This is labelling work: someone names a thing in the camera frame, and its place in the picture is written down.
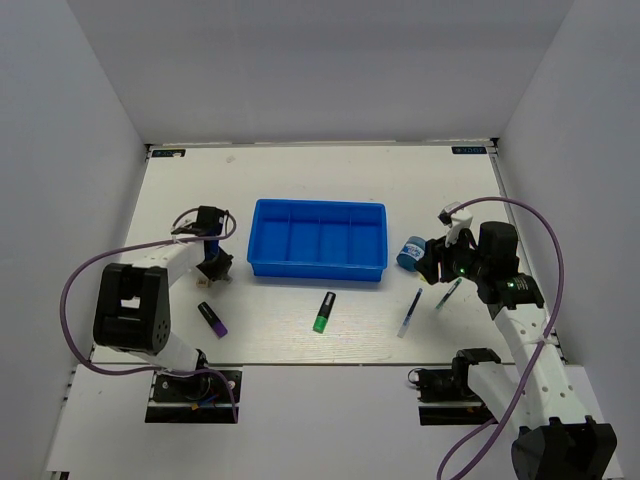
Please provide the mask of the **yellow eraser with barcode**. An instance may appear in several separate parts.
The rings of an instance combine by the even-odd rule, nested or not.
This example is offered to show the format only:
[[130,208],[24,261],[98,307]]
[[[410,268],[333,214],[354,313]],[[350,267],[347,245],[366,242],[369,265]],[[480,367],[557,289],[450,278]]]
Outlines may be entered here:
[[196,286],[198,288],[207,289],[207,288],[210,288],[212,286],[212,281],[207,279],[207,278],[199,278],[196,281]]

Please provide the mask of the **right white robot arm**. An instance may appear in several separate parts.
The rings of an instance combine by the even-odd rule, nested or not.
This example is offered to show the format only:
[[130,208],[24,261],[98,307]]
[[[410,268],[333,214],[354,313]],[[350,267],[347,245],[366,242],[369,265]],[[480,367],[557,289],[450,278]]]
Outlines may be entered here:
[[510,381],[488,349],[457,353],[451,384],[461,397],[479,397],[512,430],[511,461],[519,479],[601,479],[617,437],[597,422],[574,390],[556,346],[545,334],[544,299],[520,271],[514,226],[485,222],[479,236],[460,229],[455,242],[431,239],[416,269],[429,284],[466,279],[477,287],[520,375]]

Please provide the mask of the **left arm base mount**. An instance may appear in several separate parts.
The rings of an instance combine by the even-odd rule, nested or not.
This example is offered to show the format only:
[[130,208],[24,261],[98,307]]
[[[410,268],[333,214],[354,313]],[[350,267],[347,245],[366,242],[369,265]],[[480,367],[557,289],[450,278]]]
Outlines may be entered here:
[[239,413],[242,371],[177,378],[154,375],[146,408],[147,424],[234,424]]

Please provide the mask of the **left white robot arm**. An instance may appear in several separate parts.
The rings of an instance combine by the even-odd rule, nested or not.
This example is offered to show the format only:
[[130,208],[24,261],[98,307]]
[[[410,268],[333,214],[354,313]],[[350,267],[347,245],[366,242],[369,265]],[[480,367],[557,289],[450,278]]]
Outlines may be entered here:
[[134,355],[172,374],[188,398],[199,399],[211,387],[206,356],[172,332],[170,288],[195,270],[211,284],[229,279],[233,256],[220,242],[236,229],[227,210],[200,206],[196,217],[171,227],[172,238],[133,263],[105,266],[93,325],[94,342]]

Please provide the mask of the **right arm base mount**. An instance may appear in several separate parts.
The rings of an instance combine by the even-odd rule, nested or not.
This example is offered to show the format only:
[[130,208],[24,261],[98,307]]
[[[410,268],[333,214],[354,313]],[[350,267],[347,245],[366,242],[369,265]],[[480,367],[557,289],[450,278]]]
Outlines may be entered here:
[[407,381],[418,393],[421,426],[480,426],[495,422],[479,396],[455,384],[450,369],[414,368],[407,374]]

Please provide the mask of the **blue correction tape roll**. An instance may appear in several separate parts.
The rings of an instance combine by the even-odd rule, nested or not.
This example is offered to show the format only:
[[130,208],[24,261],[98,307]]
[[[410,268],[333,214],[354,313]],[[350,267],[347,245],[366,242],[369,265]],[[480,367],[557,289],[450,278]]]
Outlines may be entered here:
[[419,236],[411,236],[396,256],[397,264],[404,270],[415,273],[416,263],[425,255],[426,241]]

